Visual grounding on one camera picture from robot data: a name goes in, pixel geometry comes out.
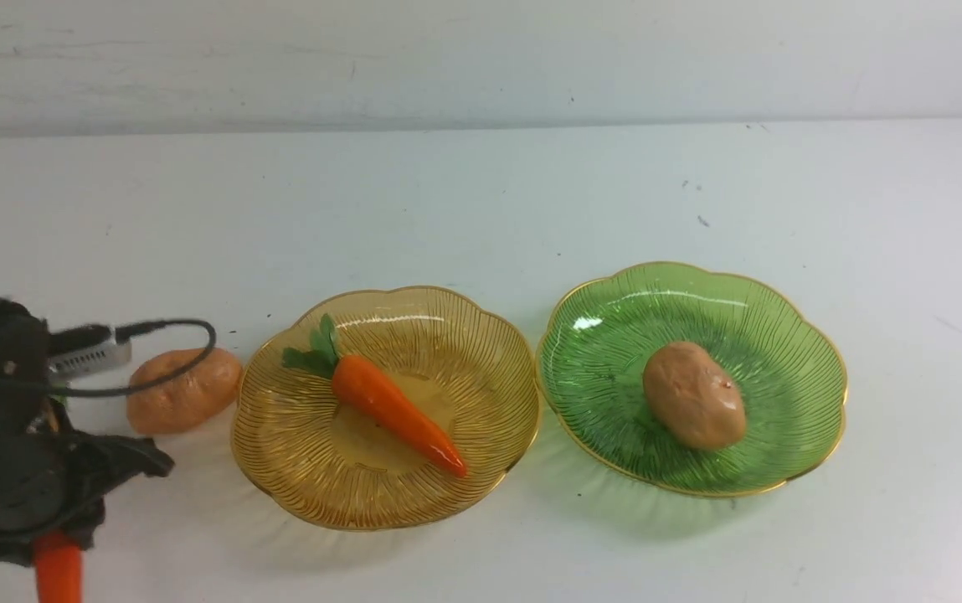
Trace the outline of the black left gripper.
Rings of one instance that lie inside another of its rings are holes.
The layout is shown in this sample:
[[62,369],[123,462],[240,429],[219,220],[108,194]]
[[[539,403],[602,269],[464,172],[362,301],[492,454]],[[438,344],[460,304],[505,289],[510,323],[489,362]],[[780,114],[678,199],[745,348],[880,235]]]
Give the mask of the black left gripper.
[[174,460],[142,436],[87,434],[64,402],[52,356],[116,340],[109,326],[51,332],[44,320],[0,297],[0,562],[30,566],[33,542],[63,531],[82,552],[105,522],[105,496],[133,477],[166,477]]

